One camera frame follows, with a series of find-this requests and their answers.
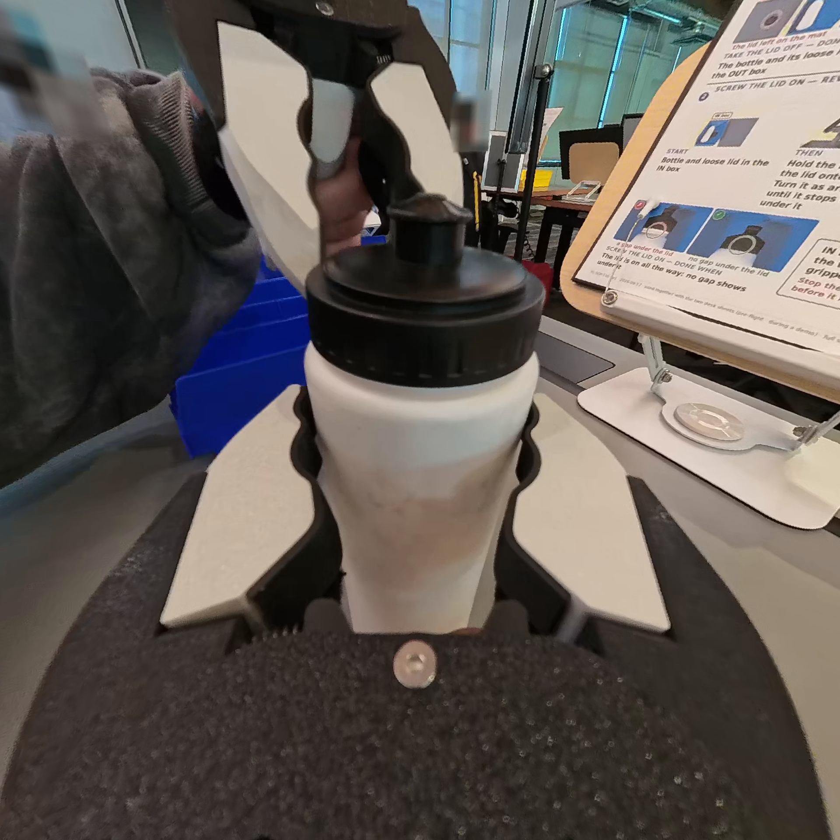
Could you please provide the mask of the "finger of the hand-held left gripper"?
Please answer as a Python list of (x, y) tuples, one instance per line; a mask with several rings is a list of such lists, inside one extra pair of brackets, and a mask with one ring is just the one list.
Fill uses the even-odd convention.
[(298, 126), (309, 75), (253, 29), (219, 22), (217, 34), (225, 105), (218, 139), (227, 176), (264, 255), (304, 292), (321, 256), (312, 158)]
[(463, 205), (461, 157), (421, 66), (393, 62), (369, 83), (385, 138), (395, 141), (398, 193), (443, 196)]

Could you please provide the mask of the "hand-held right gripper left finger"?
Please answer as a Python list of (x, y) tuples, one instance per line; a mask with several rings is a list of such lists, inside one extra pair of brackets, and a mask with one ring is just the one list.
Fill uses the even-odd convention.
[(163, 606), (165, 629), (229, 618), (292, 629), (310, 604), (340, 594), (342, 544), (316, 437), (308, 390), (292, 385), (214, 459)]

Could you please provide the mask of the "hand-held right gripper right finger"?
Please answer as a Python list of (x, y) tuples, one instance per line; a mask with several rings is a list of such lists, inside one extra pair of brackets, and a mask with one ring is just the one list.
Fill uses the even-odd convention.
[(497, 594), (531, 630), (573, 642), (589, 620), (670, 629), (627, 473), (584, 425), (543, 393), (521, 434), (517, 485), (494, 559)]

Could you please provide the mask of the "blue plastic bin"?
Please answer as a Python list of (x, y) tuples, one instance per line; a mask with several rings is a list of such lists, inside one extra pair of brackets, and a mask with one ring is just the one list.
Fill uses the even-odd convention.
[(175, 382), (171, 411), (189, 456), (216, 455), (290, 385), (305, 385), (308, 304), (262, 259), (245, 303)]

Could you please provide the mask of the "white plastic bottle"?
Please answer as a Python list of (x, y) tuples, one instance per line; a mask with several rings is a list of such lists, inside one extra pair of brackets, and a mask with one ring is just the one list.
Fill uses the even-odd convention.
[(467, 627), (513, 488), (537, 354), (499, 379), (439, 389), (347, 373), (313, 343), (304, 366), (352, 629)]

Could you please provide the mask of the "black bottle lid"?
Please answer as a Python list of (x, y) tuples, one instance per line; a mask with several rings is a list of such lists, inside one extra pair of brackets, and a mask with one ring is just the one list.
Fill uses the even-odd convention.
[(531, 357), (544, 288), (504, 255), (465, 246), (472, 214), (419, 193), (389, 210), (383, 245), (347, 248), (306, 280), (311, 343), (335, 368), (387, 385), (476, 385)]

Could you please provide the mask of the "person's left forearm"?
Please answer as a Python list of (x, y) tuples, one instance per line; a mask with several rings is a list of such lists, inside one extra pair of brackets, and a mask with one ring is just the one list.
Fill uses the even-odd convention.
[(161, 404), (261, 261), (184, 75), (92, 83), (104, 131), (2, 143), (2, 487)]

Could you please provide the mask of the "person's left hand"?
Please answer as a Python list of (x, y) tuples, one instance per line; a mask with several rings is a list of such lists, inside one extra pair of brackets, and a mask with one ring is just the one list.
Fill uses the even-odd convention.
[(313, 201), (318, 209), (322, 258), (361, 245), (364, 223), (374, 202), (359, 165), (361, 141), (352, 138), (335, 174), (316, 181)]

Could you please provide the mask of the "black tripod pole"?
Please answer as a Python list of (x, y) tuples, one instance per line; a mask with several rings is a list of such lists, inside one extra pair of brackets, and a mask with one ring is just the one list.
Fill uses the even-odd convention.
[(528, 168), (526, 170), (526, 181), (520, 205), (518, 237), (514, 251), (514, 259), (519, 263), (522, 262), (522, 255), (528, 232), (532, 193), (540, 158), (544, 113), (547, 108), (547, 101), (550, 94), (552, 75), (553, 66), (551, 64), (543, 63), (534, 67), (533, 78), (537, 81), (538, 86), (532, 117), (532, 135), (528, 149)]

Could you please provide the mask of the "white document stand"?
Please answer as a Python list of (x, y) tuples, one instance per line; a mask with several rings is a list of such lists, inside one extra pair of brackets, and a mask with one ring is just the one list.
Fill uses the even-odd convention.
[(585, 390), (588, 414), (779, 524), (824, 529), (839, 512), (838, 413), (788, 422), (669, 368), (642, 337), (645, 362)]

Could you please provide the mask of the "wooden desk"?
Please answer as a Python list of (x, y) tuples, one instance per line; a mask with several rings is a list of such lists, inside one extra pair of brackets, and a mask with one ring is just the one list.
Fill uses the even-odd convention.
[(550, 241), (553, 235), (553, 230), (559, 228), (558, 250), (555, 257), (563, 261), (565, 251), (571, 243), (572, 233), (570, 230), (574, 225), (581, 222), (584, 215), (588, 214), (594, 204), (595, 199), (584, 200), (577, 195), (568, 199), (568, 192), (570, 190), (545, 190), (535, 191), (532, 194), (531, 206), (542, 208), (542, 220), (539, 227), (539, 236), (532, 250), (533, 257), (531, 259), (538, 263), (547, 262), (546, 257), (550, 251)]

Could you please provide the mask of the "wooden clipboard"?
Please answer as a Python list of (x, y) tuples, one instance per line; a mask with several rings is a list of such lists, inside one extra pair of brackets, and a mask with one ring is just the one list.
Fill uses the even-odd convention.
[(666, 79), (648, 106), (626, 150), (592, 206), (560, 269), (561, 290), (576, 310), (635, 333), (651, 335), (683, 350), (839, 403), (838, 357), (804, 350), (689, 315), (645, 299), (630, 297), (613, 306), (602, 304), (603, 292), (575, 281), (586, 257), (644, 166), (667, 121), (699, 65), (700, 48)]

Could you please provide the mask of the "instruction sheet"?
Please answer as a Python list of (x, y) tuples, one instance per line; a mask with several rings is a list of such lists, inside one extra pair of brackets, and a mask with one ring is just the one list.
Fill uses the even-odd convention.
[(839, 2), (739, 2), (576, 279), (838, 354)]

